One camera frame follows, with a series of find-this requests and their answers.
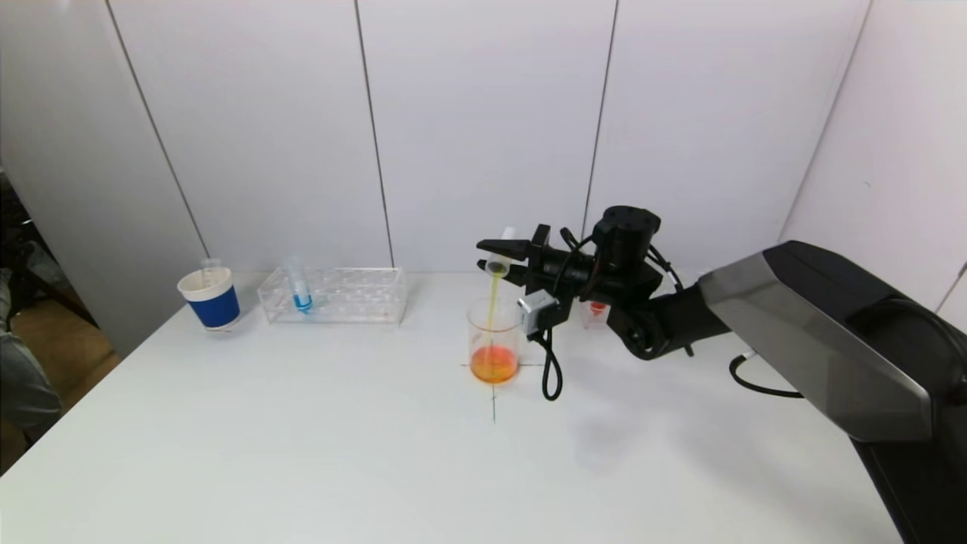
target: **yellow liquid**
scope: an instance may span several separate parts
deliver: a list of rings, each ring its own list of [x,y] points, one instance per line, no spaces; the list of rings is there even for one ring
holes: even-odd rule
[[[497,287],[500,285],[500,278],[498,276],[493,277],[493,283],[490,285],[490,308],[486,313],[486,330],[487,336],[490,335],[490,331],[493,330],[493,309],[497,305]]]

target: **test tube with blue liquid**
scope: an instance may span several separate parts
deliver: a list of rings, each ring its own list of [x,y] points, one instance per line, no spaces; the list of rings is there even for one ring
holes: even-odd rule
[[[292,290],[292,301],[295,302],[296,310],[303,314],[308,314],[312,310],[312,291],[308,287],[306,269],[302,264],[302,260],[298,257],[286,259],[285,276],[289,280],[289,288]]]

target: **floor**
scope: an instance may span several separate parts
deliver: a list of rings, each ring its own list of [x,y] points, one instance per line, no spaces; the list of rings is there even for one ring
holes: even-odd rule
[[[12,319],[12,329],[41,362],[61,397],[64,412],[73,408],[121,362],[101,331],[60,304],[45,300]],[[6,421],[0,425],[0,474],[23,454],[23,435]]]

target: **robotic arm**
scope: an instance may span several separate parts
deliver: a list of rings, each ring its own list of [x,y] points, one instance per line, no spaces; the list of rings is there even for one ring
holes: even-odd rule
[[[568,251],[548,245],[547,225],[531,240],[477,247],[527,262],[505,280],[525,287],[528,340],[543,342],[566,321],[575,297],[610,305],[608,326],[641,359],[690,354],[694,342],[735,332],[849,435],[905,542],[963,542],[967,336],[860,266],[801,242],[653,298],[662,275],[646,258],[670,272],[651,245],[659,227],[647,210],[614,206],[586,240],[562,229]],[[588,242],[593,255],[581,252]]]

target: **person's leg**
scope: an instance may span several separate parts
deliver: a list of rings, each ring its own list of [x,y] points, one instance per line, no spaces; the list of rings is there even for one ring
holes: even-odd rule
[[[0,279],[0,414],[34,442],[60,419],[61,402],[34,354],[7,332],[6,280]]]

